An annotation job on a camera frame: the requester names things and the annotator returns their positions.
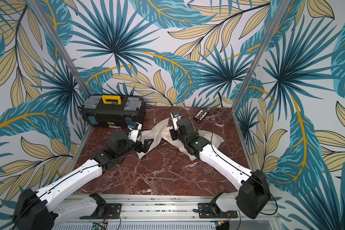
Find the aluminium corner post left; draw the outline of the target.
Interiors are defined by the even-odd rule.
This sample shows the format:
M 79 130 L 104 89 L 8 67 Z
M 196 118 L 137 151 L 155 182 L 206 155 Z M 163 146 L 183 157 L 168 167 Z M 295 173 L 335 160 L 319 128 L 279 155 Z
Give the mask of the aluminium corner post left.
M 51 25 L 50 19 L 48 18 L 44 8 L 41 6 L 40 1 L 28 0 L 29 6 L 31 6 L 34 11 L 35 16 L 43 26 L 44 30 L 48 34 L 49 38 L 52 40 L 55 48 L 58 50 L 60 56 L 62 57 L 64 63 L 67 65 L 69 71 L 73 75 L 74 79 L 78 83 L 79 88 L 83 91 L 86 97 L 90 97 L 90 92 L 87 89 L 80 73 L 78 72 L 73 60 L 71 59 L 69 53 L 67 52 L 65 46 L 63 45 L 58 33 L 55 28 Z

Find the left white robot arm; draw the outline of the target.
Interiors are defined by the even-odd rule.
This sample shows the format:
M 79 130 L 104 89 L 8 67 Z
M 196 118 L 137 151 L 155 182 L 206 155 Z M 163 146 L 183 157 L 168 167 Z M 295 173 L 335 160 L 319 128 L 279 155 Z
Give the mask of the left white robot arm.
M 89 195 L 80 201 L 65 205 L 62 202 L 80 187 L 118 165 L 120 159 L 129 153 L 133 151 L 146 153 L 153 142 L 153 139 L 143 140 L 139 130 L 132 130 L 130 133 L 116 131 L 108 139 L 103 150 L 74 171 L 36 191 L 31 189 L 23 191 L 12 217 L 14 228 L 51 230 L 80 217 L 102 218 L 106 202 L 99 195 Z

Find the cream cloth drawstring bag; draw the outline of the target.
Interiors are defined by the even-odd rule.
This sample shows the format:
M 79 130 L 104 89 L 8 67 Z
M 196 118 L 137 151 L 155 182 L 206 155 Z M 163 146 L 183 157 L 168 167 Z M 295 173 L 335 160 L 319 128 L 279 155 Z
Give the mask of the cream cloth drawstring bag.
M 161 139 L 162 139 L 162 133 L 168 127 L 168 123 L 169 123 L 169 118 L 166 118 L 163 121 L 156 124 L 152 129 L 141 132 L 141 135 L 142 135 L 141 141 L 143 144 L 144 144 L 145 139 L 154 139 L 154 142 L 152 143 L 148 152 L 150 152 L 152 149 L 154 149 L 160 144 Z M 147 153 L 144 153 L 144 152 L 137 152 L 138 158 L 140 160 L 146 154 Z

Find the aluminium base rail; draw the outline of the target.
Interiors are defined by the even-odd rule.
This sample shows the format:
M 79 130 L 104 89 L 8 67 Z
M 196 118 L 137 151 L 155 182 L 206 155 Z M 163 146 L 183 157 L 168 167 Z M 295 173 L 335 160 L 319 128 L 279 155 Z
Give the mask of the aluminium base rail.
M 108 205 L 118 204 L 108 219 L 74 219 L 58 230 L 281 230 L 275 203 L 250 219 L 241 211 L 221 217 L 208 214 L 210 196 L 101 194 Z

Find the black screwdriver bit case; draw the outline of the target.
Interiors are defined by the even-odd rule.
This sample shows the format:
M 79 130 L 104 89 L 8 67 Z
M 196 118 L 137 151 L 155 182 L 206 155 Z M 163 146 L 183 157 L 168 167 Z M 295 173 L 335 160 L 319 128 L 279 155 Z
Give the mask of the black screwdriver bit case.
M 209 114 L 209 110 L 205 108 L 201 108 L 199 112 L 197 112 L 196 115 L 193 117 L 193 119 L 196 122 L 201 123 L 208 114 Z

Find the black plastic toolbox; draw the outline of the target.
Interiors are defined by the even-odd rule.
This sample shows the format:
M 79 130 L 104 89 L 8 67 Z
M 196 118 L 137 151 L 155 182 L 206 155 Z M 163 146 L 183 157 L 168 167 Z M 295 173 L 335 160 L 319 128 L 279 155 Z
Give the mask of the black plastic toolbox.
M 80 110 L 92 127 L 127 128 L 132 122 L 143 123 L 146 102 L 141 96 L 92 95 Z

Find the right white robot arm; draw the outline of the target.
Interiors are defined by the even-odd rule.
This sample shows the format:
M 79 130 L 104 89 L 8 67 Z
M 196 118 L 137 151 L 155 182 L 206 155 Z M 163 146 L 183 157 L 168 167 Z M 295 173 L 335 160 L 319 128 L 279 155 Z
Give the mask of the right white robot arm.
M 260 170 L 253 172 L 220 152 L 211 140 L 198 135 L 189 118 L 172 120 L 172 140 L 180 141 L 189 155 L 212 166 L 237 189 L 234 193 L 215 196 L 210 202 L 210 212 L 218 217 L 229 211 L 240 211 L 255 219 L 272 197 L 265 174 Z

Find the aluminium corner post right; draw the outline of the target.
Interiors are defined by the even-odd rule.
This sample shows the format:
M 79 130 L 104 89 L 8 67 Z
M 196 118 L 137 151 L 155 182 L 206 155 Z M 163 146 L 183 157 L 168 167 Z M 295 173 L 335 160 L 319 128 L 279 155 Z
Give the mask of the aluminium corner post right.
M 242 82 L 242 85 L 236 95 L 235 101 L 233 103 L 232 106 L 232 113 L 234 114 L 236 112 L 236 110 L 239 107 L 239 104 L 241 102 L 241 99 L 243 98 L 244 94 L 245 94 L 245 90 L 248 87 L 250 81 L 251 81 L 251 77 L 253 76 L 255 69 L 262 57 L 262 55 L 264 54 L 265 50 L 267 49 L 276 29 L 278 24 L 280 23 L 282 16 L 285 14 L 285 11 L 287 9 L 287 7 L 289 6 L 290 1 L 281 1 L 278 4 L 278 8 L 276 10 L 276 12 L 274 13 L 273 18 L 271 19 L 270 23 L 269 23 L 269 27 L 268 30 L 266 31 L 266 34 L 264 34 L 263 39 L 261 41 L 261 44 L 259 44 L 258 49 L 255 53 L 254 59 L 248 69 L 248 72 Z

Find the aluminium corner post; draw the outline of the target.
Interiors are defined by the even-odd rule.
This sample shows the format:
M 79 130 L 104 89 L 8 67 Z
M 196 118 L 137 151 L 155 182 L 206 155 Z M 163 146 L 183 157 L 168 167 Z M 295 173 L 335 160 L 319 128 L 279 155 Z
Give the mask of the aluminium corner post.
M 239 104 L 241 102 L 241 99 L 243 98 L 244 94 L 245 94 L 245 90 L 248 87 L 250 81 L 251 81 L 251 77 L 253 76 L 255 69 L 262 57 L 262 55 L 264 54 L 265 50 L 267 49 L 276 29 L 278 24 L 280 23 L 282 16 L 285 14 L 285 11 L 287 9 L 287 7 L 289 6 L 290 1 L 281 1 L 278 4 L 278 8 L 276 10 L 276 12 L 274 13 L 273 18 L 271 19 L 270 23 L 269 23 L 269 27 L 268 30 L 266 31 L 266 34 L 264 34 L 263 39 L 261 41 L 261 44 L 259 44 L 258 49 L 255 53 L 254 59 L 248 69 L 248 72 L 242 82 L 242 85 L 236 95 L 235 101 L 233 103 L 232 106 L 232 113 L 234 114 L 236 112 L 236 110 L 239 107 Z
M 69 53 L 67 52 L 65 46 L 63 45 L 58 33 L 55 28 L 51 25 L 50 19 L 48 18 L 44 8 L 41 6 L 40 1 L 28 0 L 29 6 L 31 6 L 34 11 L 35 16 L 43 26 L 44 30 L 48 34 L 49 38 L 52 40 L 55 48 L 58 50 L 60 56 L 62 57 L 64 63 L 67 65 L 69 71 L 73 75 L 74 79 L 78 83 L 79 88 L 83 91 L 86 97 L 90 97 L 90 92 L 87 89 L 80 73 L 78 72 L 73 60 L 71 59 Z

